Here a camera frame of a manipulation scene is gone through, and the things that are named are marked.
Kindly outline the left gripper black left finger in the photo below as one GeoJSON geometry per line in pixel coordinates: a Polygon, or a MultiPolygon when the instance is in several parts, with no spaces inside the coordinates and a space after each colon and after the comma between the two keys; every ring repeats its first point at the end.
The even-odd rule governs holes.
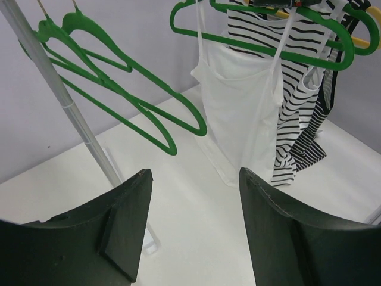
{"type": "Polygon", "coordinates": [[[142,169],[118,187],[46,222],[1,222],[2,285],[136,282],[152,194],[142,169]]]}

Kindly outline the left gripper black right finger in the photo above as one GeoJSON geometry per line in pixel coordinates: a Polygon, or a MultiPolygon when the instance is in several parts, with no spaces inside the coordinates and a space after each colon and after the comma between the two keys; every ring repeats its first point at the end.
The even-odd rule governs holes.
{"type": "Polygon", "coordinates": [[[257,285],[379,285],[380,227],[315,209],[247,168],[239,192],[257,285]]]}

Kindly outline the white tank top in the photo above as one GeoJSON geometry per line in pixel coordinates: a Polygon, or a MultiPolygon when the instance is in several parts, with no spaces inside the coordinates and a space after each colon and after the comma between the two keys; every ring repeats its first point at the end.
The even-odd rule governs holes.
{"type": "Polygon", "coordinates": [[[204,5],[199,2],[195,7],[199,63],[192,76],[201,85],[210,129],[201,147],[228,184],[237,184],[243,167],[270,183],[283,103],[284,59],[201,38],[206,33],[204,5]]]}

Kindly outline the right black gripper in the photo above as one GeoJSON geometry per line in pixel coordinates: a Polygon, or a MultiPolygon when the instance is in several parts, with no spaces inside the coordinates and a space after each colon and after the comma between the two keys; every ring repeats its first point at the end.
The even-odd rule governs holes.
{"type": "Polygon", "coordinates": [[[253,0],[254,7],[292,8],[309,7],[320,4],[322,0],[253,0]]]}

